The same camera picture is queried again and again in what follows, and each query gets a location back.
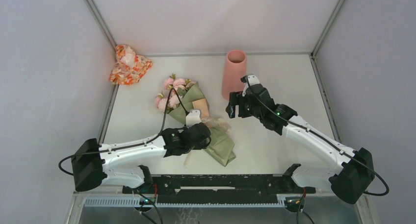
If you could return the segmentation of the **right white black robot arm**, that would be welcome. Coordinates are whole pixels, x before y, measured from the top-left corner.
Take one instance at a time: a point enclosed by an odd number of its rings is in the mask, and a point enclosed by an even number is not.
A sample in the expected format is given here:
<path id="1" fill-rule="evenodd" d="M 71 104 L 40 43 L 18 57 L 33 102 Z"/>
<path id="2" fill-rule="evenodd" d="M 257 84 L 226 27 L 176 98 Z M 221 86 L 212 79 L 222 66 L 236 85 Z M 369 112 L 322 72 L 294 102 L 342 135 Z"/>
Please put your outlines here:
<path id="1" fill-rule="evenodd" d="M 329 188 L 342 201 L 355 204 L 375 179 L 367 149 L 352 149 L 321 133 L 289 106 L 275 103 L 261 84 L 231 92 L 226 112 L 230 118 L 255 117 L 266 129 L 300 143 L 328 166 L 322 170 L 322 178 L 298 167 L 283 180 L 288 192 L 302 187 Z"/>

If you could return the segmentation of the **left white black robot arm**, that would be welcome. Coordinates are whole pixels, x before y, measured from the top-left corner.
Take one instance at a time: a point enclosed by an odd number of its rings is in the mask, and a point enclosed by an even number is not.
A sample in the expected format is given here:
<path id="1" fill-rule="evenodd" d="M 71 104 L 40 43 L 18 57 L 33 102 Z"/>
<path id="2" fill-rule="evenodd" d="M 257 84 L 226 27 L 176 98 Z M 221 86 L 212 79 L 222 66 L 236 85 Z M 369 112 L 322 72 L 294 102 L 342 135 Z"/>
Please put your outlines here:
<path id="1" fill-rule="evenodd" d="M 180 156 L 206 149 L 211 133 L 204 123 L 191 127 L 167 128 L 159 135 L 120 144 L 99 144 L 88 139 L 70 157 L 75 190 L 85 192 L 101 185 L 121 185 L 147 193 L 153 179 L 143 161 Z"/>

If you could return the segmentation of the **green pink flower bouquet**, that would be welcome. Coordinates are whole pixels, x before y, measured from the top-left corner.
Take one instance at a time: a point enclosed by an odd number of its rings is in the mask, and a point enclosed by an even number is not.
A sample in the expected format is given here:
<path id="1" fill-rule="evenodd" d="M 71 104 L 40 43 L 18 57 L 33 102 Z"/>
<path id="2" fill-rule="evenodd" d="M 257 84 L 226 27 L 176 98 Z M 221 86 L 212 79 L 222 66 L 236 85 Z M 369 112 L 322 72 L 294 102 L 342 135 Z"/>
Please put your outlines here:
<path id="1" fill-rule="evenodd" d="M 167 113 L 176 121 L 185 124 L 185 111 L 199 109 L 201 118 L 213 117 L 209 103 L 199 83 L 191 79 L 177 78 L 175 74 L 163 82 L 163 89 L 154 101 L 155 108 Z"/>

